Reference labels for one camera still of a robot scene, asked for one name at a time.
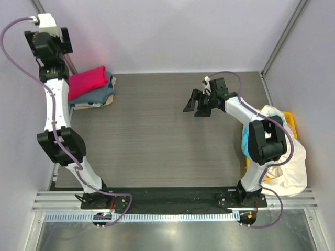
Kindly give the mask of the red t shirt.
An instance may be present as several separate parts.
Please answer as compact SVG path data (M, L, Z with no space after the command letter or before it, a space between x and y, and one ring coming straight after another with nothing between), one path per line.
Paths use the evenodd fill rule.
M68 101L72 101L83 94L105 86L108 79L106 68L100 66L92 70L78 73L69 78Z

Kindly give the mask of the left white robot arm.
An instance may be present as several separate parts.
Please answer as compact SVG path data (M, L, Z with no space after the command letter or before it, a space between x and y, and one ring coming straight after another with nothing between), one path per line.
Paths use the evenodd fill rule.
M46 124L44 132L37 135L37 141L52 162L66 168L79 181L83 194L75 197L81 202L81 207L102 209L111 203L107 187L86 158L83 138L70 125L70 73L64 56L73 50L67 29L62 28L61 33L63 38L45 31L24 33L39 65L39 80L47 101Z

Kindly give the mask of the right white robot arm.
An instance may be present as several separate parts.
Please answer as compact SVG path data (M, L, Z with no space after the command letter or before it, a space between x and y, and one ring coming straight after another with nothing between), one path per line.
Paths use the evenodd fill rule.
M250 164L238 182L236 192L242 205L253 202L261 194L268 167L287 152L283 121L279 116L261 113L238 93L230 92L223 78L210 79L206 76L203 87L203 90L193 89L183 111L193 111L196 117L210 117L213 109L219 109L248 129Z

